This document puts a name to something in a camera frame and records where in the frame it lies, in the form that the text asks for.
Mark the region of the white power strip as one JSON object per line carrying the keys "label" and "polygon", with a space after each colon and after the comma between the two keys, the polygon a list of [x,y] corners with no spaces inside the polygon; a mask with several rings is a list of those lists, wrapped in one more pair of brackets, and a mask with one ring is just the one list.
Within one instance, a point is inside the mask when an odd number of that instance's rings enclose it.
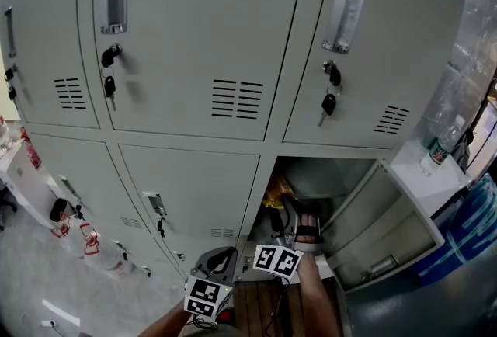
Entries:
{"label": "white power strip", "polygon": [[41,317],[41,325],[43,327],[54,328],[60,325],[71,325],[76,328],[81,327],[81,319],[63,310],[61,307],[52,304],[47,299],[41,301],[43,315]]}

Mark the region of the white block cabinet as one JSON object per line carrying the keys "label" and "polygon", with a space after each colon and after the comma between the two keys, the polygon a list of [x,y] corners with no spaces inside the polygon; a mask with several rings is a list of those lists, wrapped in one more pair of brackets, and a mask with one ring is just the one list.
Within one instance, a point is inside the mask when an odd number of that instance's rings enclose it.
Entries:
{"label": "white block cabinet", "polygon": [[471,179],[463,173],[451,155],[431,174],[425,175],[420,165],[425,154],[425,148],[418,141],[406,141],[395,155],[391,167],[424,211],[433,216],[455,193],[466,187]]}

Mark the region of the person's left forearm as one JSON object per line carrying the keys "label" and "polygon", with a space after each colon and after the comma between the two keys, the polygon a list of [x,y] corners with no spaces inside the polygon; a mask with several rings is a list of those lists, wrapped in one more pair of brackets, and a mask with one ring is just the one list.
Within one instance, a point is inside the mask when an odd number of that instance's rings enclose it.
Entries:
{"label": "person's left forearm", "polygon": [[167,314],[139,334],[138,337],[179,337],[190,317],[191,314],[184,310],[184,300],[181,300]]}

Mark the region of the yellow snack packet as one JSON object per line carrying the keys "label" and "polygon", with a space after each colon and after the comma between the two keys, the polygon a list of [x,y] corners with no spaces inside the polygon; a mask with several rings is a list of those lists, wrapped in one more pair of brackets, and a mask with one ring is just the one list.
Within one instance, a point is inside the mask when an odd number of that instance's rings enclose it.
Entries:
{"label": "yellow snack packet", "polygon": [[266,191],[262,198],[262,205],[266,208],[282,210],[282,194],[286,194],[292,198],[295,197],[293,190],[290,188],[284,176],[280,172],[274,171],[269,179]]}

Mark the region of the clear green-label water bottle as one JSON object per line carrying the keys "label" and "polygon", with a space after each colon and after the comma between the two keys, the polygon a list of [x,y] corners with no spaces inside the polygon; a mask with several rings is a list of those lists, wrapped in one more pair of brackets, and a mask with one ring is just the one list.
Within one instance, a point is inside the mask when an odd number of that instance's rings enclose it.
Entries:
{"label": "clear green-label water bottle", "polygon": [[433,174],[452,152],[463,133],[464,123],[465,119],[457,115],[453,122],[444,127],[419,163],[423,175]]}

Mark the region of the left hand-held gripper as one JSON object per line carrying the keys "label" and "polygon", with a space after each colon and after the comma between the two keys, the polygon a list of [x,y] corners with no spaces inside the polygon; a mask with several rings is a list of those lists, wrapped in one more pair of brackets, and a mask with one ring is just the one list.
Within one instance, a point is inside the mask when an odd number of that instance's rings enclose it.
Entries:
{"label": "left hand-held gripper", "polygon": [[186,280],[183,309],[199,316],[218,316],[233,289],[238,251],[227,246],[203,253]]}

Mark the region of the person's right hand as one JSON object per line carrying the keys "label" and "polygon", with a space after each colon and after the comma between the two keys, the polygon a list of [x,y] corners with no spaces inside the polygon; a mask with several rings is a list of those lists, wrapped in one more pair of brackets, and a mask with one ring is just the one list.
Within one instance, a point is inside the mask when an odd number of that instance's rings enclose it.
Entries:
{"label": "person's right hand", "polygon": [[295,241],[305,244],[322,243],[317,217],[312,214],[299,215]]}

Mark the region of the grey backpack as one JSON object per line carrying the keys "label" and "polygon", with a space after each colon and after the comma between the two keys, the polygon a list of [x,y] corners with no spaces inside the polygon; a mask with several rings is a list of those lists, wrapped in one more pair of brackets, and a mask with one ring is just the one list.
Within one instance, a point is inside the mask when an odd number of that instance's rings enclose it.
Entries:
{"label": "grey backpack", "polygon": [[471,131],[466,131],[456,146],[451,152],[451,156],[457,165],[460,167],[461,171],[465,173],[468,168],[469,158],[470,158],[470,148],[469,145],[473,142],[474,135]]}

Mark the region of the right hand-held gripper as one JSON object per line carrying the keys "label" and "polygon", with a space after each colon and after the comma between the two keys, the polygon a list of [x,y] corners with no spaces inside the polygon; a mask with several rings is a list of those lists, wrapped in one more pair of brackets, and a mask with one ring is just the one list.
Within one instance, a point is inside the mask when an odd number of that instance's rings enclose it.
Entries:
{"label": "right hand-held gripper", "polygon": [[275,276],[293,276],[304,253],[311,253],[314,257],[322,254],[323,238],[319,244],[295,241],[299,215],[309,214],[309,209],[288,193],[281,193],[280,200],[293,210],[264,210],[262,220],[255,227],[254,240],[257,246],[252,267]]}

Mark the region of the wooden slat platform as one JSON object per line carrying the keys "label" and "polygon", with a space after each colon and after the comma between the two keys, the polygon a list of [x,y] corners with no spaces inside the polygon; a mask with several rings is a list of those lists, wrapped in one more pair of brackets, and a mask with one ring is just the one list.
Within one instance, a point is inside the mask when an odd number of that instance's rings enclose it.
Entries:
{"label": "wooden slat platform", "polygon": [[[321,279],[344,331],[337,303],[335,283]],[[279,277],[257,282],[239,282],[234,291],[235,325],[246,337],[306,337],[301,304],[301,285]]]}

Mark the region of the black office chair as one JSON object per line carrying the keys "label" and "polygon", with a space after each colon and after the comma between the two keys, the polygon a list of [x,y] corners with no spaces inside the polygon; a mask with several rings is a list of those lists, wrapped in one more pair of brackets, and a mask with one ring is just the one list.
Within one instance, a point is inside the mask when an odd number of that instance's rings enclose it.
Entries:
{"label": "black office chair", "polygon": [[17,210],[18,203],[11,191],[7,187],[0,189],[0,232],[6,229]]}

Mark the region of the person's right forearm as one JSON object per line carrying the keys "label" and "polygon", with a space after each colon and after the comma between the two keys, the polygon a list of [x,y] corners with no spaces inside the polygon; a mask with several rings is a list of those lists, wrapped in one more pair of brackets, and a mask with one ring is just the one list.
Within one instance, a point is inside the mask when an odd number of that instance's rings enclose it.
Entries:
{"label": "person's right forearm", "polygon": [[297,267],[306,337],[341,337],[339,322],[311,253],[304,253]]}

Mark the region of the silver plastic-wrapped panel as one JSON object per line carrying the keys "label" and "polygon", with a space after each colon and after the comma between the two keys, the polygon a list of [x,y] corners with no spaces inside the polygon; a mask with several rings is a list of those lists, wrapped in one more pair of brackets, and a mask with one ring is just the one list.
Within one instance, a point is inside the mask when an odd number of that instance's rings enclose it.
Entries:
{"label": "silver plastic-wrapped panel", "polygon": [[497,0],[465,0],[454,47],[413,137],[425,148],[455,121],[474,121],[497,68]]}

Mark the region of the blue taped wrapped bundle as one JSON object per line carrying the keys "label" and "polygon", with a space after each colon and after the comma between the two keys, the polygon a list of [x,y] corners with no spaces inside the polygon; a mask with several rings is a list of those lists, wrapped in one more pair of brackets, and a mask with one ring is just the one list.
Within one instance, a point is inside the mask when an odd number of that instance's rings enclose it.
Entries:
{"label": "blue taped wrapped bundle", "polygon": [[486,173],[440,225],[444,244],[412,267],[423,286],[441,280],[497,241],[497,183]]}

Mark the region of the grey metal locker cabinet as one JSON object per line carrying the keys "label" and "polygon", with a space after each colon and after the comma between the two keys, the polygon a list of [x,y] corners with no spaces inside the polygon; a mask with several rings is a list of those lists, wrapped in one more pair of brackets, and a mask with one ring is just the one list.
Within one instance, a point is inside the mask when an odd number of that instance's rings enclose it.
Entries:
{"label": "grey metal locker cabinet", "polygon": [[[44,166],[147,276],[255,258],[274,171],[315,206],[345,291],[444,242],[391,162],[431,100],[464,0],[0,0],[0,50]],[[100,58],[113,64],[116,110]],[[321,127],[329,85],[342,76]],[[157,231],[165,218],[165,237]]]}

